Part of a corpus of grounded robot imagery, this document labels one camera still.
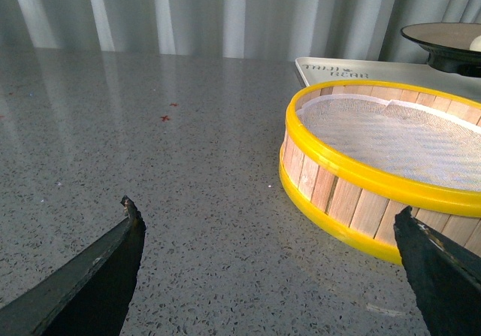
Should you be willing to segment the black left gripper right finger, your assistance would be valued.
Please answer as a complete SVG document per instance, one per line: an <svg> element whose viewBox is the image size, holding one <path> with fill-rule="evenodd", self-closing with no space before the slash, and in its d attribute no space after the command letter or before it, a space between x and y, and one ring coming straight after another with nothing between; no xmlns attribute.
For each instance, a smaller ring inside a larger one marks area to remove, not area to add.
<svg viewBox="0 0 481 336"><path fill-rule="evenodd" d="M407 206L395 215L395 240L430 334L479 335L480 257L411 211Z"/></svg>

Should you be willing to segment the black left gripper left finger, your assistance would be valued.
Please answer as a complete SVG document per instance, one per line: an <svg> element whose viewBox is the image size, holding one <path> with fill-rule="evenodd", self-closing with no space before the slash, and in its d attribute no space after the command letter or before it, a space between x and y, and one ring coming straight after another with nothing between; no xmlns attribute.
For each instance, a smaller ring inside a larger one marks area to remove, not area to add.
<svg viewBox="0 0 481 336"><path fill-rule="evenodd" d="M3 335L118 335L135 292L146 225L124 196L125 218L1 309Z"/></svg>

